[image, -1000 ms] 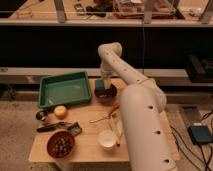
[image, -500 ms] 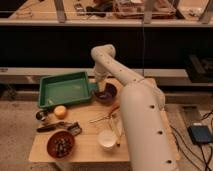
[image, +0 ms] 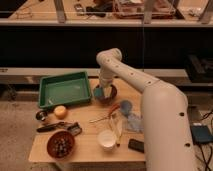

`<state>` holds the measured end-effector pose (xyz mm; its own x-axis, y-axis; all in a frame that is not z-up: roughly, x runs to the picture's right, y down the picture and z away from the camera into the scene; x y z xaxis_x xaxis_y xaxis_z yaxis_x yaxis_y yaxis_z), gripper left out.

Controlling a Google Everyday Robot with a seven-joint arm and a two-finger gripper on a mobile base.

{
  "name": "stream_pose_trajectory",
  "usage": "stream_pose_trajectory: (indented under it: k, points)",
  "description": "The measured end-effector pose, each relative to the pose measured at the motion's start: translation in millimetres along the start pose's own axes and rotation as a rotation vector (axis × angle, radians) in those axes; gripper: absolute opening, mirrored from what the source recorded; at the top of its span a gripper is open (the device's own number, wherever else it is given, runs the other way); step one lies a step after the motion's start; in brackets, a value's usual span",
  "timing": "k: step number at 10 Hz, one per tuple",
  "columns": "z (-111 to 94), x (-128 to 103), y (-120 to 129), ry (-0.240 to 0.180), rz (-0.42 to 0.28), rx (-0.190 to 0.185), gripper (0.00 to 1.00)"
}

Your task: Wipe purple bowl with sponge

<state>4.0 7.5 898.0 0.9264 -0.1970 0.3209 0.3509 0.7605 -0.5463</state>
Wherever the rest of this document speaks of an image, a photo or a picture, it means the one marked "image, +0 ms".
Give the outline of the translucent yellowish gripper finger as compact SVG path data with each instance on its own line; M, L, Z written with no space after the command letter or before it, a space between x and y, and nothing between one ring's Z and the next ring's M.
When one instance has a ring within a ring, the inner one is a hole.
M102 89L102 95L104 98L109 98L111 95L111 88L107 87L107 88L103 88Z

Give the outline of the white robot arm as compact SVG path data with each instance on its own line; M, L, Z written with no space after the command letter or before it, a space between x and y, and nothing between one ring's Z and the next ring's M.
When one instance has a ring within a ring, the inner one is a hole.
M142 94L147 171L197 171L186 95L173 84L132 68L121 59L118 48L97 54L100 85L108 87L117 75Z

